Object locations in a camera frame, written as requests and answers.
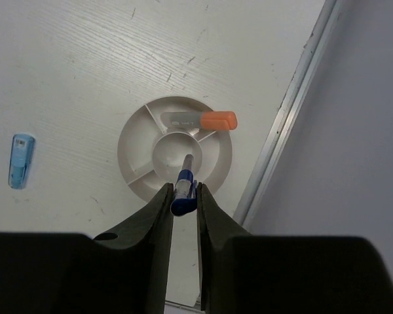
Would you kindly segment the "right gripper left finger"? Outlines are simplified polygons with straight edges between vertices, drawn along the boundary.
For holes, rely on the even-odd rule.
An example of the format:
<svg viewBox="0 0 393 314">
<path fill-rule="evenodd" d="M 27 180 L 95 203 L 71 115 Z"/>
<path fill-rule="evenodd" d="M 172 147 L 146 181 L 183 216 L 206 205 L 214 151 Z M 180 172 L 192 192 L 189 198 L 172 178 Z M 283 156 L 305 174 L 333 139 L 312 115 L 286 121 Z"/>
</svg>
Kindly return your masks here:
<svg viewBox="0 0 393 314">
<path fill-rule="evenodd" d="M 93 238 L 0 232 L 0 313 L 162 313 L 172 196 L 167 183 Z"/>
</svg>

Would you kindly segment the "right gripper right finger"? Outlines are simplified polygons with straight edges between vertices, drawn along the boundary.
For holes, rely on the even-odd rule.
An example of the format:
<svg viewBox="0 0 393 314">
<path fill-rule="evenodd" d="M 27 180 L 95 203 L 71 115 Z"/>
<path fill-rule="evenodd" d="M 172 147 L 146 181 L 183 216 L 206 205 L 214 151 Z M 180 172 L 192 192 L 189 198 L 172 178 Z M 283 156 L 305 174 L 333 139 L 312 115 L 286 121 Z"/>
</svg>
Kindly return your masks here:
<svg viewBox="0 0 393 314">
<path fill-rule="evenodd" d="M 254 236 L 205 184 L 196 192 L 206 313 L 393 313 L 393 282 L 368 240 Z"/>
</svg>

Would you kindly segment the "blue ballpoint pen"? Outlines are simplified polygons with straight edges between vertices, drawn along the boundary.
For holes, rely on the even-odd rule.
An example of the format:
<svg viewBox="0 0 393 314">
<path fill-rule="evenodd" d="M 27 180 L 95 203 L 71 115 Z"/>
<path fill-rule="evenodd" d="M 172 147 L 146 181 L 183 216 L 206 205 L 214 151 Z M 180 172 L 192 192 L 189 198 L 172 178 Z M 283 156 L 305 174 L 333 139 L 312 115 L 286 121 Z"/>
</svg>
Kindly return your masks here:
<svg viewBox="0 0 393 314">
<path fill-rule="evenodd" d="M 192 154 L 185 156 L 174 186 L 174 198 L 170 211 L 177 217 L 192 213 L 197 209 L 197 181 L 193 175 L 193 161 L 194 157 Z"/>
</svg>

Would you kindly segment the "orange capped highlighter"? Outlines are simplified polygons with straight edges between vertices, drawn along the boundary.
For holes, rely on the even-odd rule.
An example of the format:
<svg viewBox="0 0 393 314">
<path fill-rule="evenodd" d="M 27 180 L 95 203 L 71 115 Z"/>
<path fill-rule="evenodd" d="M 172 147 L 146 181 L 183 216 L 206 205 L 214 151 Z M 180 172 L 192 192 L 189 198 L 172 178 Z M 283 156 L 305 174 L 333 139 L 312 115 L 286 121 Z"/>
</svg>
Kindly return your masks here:
<svg viewBox="0 0 393 314">
<path fill-rule="evenodd" d="M 210 131 L 231 131 L 238 126 L 232 111 L 167 112 L 160 116 L 167 128 L 203 129 Z"/>
</svg>

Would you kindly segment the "blue correction tape dispenser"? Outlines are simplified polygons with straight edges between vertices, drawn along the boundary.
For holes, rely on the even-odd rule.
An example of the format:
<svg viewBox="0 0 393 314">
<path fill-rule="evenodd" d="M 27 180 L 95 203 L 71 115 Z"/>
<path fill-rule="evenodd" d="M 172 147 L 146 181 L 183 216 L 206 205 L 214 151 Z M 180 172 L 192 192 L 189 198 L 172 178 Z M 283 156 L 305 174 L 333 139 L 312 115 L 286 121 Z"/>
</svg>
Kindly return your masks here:
<svg viewBox="0 0 393 314">
<path fill-rule="evenodd" d="M 12 189 L 26 187 L 35 150 L 35 138 L 30 134 L 17 133 L 12 138 L 8 184 Z"/>
</svg>

